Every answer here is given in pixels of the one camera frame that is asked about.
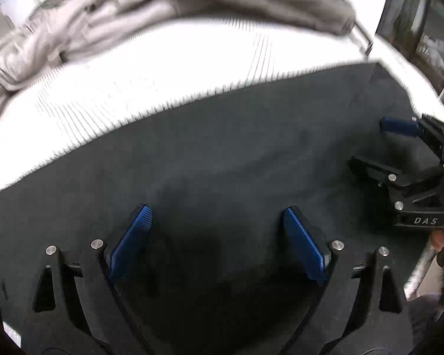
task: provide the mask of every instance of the human hand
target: human hand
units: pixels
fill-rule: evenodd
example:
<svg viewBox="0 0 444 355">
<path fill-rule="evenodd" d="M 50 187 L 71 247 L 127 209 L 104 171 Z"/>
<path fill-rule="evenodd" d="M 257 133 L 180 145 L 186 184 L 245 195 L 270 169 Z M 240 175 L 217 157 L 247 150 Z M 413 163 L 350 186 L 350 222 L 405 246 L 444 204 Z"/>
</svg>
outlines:
<svg viewBox="0 0 444 355">
<path fill-rule="evenodd" d="M 436 251 L 444 248 L 444 230 L 435 230 L 431 233 L 431 244 Z"/>
</svg>

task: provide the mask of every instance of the clothing pile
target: clothing pile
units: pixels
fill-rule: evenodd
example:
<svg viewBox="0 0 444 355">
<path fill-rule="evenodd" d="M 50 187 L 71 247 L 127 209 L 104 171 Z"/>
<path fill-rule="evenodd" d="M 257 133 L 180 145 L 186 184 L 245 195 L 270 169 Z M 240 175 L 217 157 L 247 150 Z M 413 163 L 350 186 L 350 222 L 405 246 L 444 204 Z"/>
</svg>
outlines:
<svg viewBox="0 0 444 355">
<path fill-rule="evenodd" d="M 336 35 L 355 25 L 344 0 L 64 0 L 0 40 L 0 113 L 13 92 L 64 61 L 104 51 L 155 23 L 221 8 Z"/>
</svg>

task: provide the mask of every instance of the metal screw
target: metal screw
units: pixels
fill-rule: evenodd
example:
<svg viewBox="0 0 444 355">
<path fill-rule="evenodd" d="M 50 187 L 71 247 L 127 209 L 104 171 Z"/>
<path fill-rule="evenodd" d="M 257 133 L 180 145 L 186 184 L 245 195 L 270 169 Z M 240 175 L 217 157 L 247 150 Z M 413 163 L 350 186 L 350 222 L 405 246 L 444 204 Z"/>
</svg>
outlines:
<svg viewBox="0 0 444 355">
<path fill-rule="evenodd" d="M 342 251 L 344 249 L 344 247 L 345 247 L 344 243 L 342 243 L 341 241 L 333 241 L 332 243 L 330 243 L 330 245 L 336 251 Z"/>
<path fill-rule="evenodd" d="M 57 250 L 56 246 L 49 246 L 46 248 L 46 255 L 52 255 Z"/>
<path fill-rule="evenodd" d="M 90 243 L 90 246 L 93 249 L 99 249 L 102 248 L 102 246 L 104 245 L 104 242 L 100 239 L 95 239 L 94 241 L 92 241 L 92 243 Z"/>
<path fill-rule="evenodd" d="M 378 249 L 378 253 L 379 253 L 381 256 L 388 256 L 388 254 L 390 253 L 390 251 L 389 251 L 389 249 L 388 249 L 387 247 L 381 246 L 381 247 Z"/>
<path fill-rule="evenodd" d="M 403 207 L 404 207 L 403 202 L 401 202 L 401 201 L 396 201 L 395 202 L 395 209 L 396 210 L 401 211 L 403 209 Z"/>
</svg>

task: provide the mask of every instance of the window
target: window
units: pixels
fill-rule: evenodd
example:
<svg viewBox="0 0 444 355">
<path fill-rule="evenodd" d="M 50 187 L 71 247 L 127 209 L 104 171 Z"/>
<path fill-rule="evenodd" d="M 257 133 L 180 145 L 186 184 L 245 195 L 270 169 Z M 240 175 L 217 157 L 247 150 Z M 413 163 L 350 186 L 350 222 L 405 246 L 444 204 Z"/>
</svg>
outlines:
<svg viewBox="0 0 444 355">
<path fill-rule="evenodd" d="M 386 0 L 377 33 L 416 65 L 440 93 L 444 88 L 444 4 Z"/>
</svg>

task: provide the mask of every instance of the dark gray fabric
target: dark gray fabric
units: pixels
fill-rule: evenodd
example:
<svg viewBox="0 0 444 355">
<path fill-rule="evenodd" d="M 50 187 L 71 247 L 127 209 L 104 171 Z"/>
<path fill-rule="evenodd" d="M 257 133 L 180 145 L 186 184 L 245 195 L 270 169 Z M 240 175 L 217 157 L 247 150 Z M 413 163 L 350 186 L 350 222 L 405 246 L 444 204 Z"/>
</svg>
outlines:
<svg viewBox="0 0 444 355">
<path fill-rule="evenodd" d="M 437 320 L 439 294 L 422 295 L 408 302 L 413 326 L 413 345 L 421 342 Z"/>
<path fill-rule="evenodd" d="M 318 290 L 292 270 L 286 207 L 348 249 L 388 247 L 400 282 L 428 239 L 392 228 L 385 188 L 348 169 L 354 154 L 406 171 L 436 161 L 424 143 L 381 133 L 384 115 L 413 113 L 382 67 L 363 64 L 209 97 L 70 152 L 0 192 L 4 319 L 21 330 L 48 245 L 105 239 L 146 202 L 149 247 L 119 289 L 155 352 L 275 354 Z"/>
</svg>

